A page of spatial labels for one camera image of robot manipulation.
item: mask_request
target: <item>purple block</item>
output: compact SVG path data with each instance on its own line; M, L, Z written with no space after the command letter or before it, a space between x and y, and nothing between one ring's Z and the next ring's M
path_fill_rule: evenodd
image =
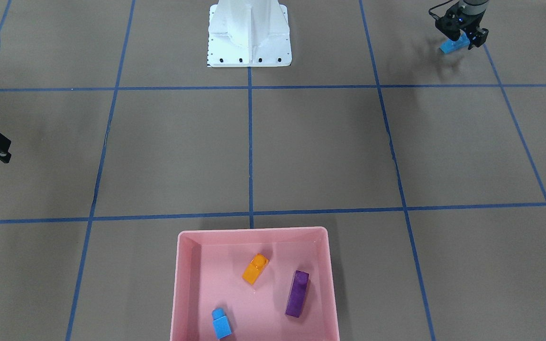
M305 303L305 295L307 293L307 282L309 274L303 271L296 270L294 280L290 289L290 297L288 298L288 306L286 307L286 315L299 317Z

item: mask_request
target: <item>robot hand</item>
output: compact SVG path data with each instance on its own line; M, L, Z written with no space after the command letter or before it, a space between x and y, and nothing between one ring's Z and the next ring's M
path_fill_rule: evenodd
M462 30L469 39L469 50L473 46L480 47L488 37L488 30L480 28L479 23L488 8L489 0L459 0L441 18L431 12L433 9L449 4L452 1L444 2L429 9L429 15L435 19L435 27L452 41L457 41L461 37Z

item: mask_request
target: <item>gray floor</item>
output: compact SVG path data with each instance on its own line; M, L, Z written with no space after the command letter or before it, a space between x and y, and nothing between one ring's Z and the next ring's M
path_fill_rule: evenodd
M249 71L213 0L0 0L0 340L167 340L180 231L325 226L343 341L546 341L546 0L439 2L284 0Z

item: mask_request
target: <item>pink tray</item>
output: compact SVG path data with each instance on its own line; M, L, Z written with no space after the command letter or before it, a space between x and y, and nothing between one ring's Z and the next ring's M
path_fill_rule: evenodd
M241 274L269 259L254 285ZM303 312L286 316L295 270L309 273ZM212 310L233 334L223 341L339 341L328 232L323 227L184 231L178 236L171 341L216 341Z

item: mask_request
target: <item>orange bottle-shaped block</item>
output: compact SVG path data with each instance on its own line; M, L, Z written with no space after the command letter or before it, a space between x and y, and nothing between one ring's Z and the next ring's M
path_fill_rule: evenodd
M245 279L247 283L254 285L256 278L260 276L260 273L263 272L263 269L267 264L269 264L269 260L265 256L256 254L241 277Z

